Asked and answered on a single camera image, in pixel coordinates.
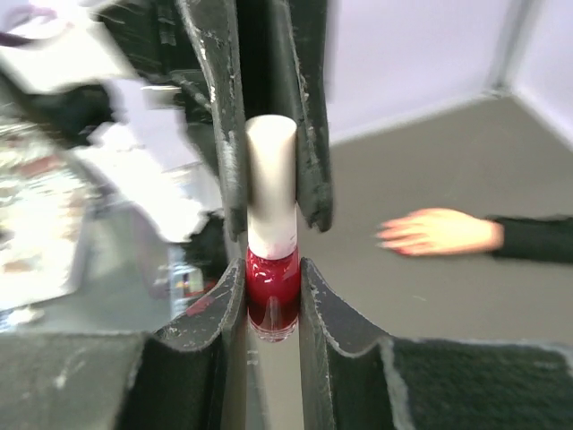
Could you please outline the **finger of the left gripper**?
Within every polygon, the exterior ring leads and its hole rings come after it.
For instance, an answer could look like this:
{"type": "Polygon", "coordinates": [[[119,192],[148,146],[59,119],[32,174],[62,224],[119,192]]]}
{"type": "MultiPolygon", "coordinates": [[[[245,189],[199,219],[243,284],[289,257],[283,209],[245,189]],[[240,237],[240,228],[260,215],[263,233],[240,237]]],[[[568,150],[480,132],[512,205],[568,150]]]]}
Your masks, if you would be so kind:
{"type": "Polygon", "coordinates": [[[234,1],[177,1],[208,84],[227,232],[246,231],[247,162],[238,25],[234,1]]]}
{"type": "Polygon", "coordinates": [[[329,157],[329,124],[324,63],[329,3],[288,1],[286,26],[294,60],[298,115],[296,198],[309,228],[331,229],[334,193],[329,157]]]}

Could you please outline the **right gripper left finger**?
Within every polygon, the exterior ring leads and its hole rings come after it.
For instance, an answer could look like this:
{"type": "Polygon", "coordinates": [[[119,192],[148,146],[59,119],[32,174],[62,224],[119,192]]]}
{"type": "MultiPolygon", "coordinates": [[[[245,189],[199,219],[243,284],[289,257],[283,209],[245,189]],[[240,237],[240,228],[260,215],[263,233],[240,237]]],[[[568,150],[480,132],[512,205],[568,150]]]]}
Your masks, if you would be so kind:
{"type": "Polygon", "coordinates": [[[1,337],[4,429],[242,429],[245,264],[154,333],[1,337]]]}

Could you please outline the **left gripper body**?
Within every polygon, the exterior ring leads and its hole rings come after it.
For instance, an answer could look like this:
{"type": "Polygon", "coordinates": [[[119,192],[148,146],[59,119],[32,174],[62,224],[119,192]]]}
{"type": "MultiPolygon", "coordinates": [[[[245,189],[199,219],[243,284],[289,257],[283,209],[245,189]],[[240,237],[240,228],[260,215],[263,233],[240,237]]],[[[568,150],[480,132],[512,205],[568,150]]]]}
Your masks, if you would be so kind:
{"type": "MultiPolygon", "coordinates": [[[[96,19],[111,33],[137,75],[149,84],[171,85],[188,134],[214,131],[208,84],[179,15],[177,1],[103,1],[96,19]]],[[[234,1],[246,117],[269,113],[270,3],[234,1]]]]}

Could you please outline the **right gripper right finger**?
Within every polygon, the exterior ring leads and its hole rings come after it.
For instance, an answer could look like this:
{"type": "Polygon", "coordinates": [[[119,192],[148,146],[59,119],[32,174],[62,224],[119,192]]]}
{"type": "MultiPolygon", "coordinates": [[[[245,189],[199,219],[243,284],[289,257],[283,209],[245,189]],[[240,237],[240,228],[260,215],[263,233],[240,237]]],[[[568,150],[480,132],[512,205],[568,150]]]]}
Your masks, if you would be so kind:
{"type": "Polygon", "coordinates": [[[572,350],[530,341],[389,335],[301,261],[308,429],[569,429],[572,350]]]}

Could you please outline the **red nail polish bottle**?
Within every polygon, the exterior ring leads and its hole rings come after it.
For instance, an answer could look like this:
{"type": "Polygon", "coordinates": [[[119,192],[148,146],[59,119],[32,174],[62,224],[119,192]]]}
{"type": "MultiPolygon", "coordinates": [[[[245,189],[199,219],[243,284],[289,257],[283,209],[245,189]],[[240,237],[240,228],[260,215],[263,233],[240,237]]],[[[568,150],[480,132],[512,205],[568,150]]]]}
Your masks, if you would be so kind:
{"type": "Polygon", "coordinates": [[[255,334],[270,343],[285,340],[298,321],[301,269],[298,248],[281,259],[266,259],[247,249],[246,295],[255,334]]]}

